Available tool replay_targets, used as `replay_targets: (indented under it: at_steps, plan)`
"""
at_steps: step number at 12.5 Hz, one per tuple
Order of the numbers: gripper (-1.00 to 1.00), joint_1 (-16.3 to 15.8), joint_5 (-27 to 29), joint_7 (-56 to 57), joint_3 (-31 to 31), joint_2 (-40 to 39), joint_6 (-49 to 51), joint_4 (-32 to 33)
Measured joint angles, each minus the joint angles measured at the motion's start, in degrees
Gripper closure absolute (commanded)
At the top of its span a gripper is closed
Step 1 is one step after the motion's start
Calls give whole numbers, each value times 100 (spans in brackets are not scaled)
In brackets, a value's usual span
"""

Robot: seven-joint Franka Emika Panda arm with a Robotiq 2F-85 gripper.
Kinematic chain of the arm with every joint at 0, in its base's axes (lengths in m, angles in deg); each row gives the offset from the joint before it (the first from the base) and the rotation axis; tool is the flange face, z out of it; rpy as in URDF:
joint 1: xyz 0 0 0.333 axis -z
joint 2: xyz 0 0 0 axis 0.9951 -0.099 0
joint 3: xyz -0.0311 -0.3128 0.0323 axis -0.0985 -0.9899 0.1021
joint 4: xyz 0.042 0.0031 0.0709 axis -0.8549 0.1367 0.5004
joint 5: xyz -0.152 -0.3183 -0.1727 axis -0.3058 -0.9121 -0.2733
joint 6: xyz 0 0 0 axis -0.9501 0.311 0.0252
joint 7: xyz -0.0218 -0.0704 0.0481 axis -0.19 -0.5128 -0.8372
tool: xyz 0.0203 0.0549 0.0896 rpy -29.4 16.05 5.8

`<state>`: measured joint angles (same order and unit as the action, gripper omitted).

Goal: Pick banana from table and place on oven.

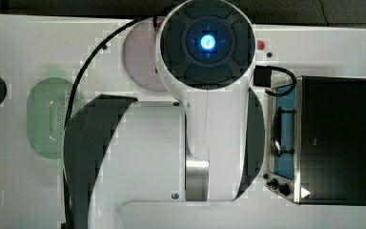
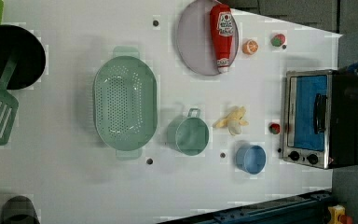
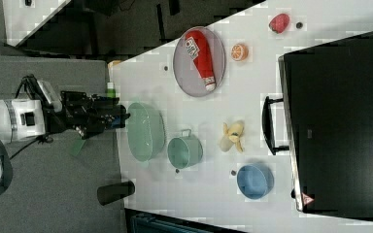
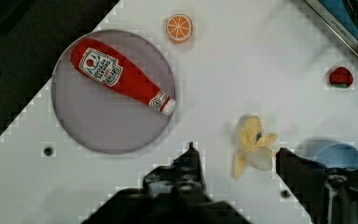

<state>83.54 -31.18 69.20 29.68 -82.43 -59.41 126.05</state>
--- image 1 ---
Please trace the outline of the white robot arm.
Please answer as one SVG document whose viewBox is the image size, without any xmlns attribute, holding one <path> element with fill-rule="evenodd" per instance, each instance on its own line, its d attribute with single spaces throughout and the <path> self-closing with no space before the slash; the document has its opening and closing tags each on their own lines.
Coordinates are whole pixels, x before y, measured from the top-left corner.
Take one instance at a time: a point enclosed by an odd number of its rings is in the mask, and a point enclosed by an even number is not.
<svg viewBox="0 0 366 229">
<path fill-rule="evenodd" d="M 155 41 L 155 67 L 185 112 L 185 195 L 188 202 L 239 198 L 248 170 L 254 124 L 262 124 L 253 79 L 256 38 L 249 18 L 225 0 L 187 0 L 164 19 Z M 114 133 L 134 98 L 101 94 L 69 117 L 64 179 L 69 188 L 63 229 L 121 229 L 130 202 L 159 201 L 140 192 L 142 180 L 98 183 Z"/>
</svg>

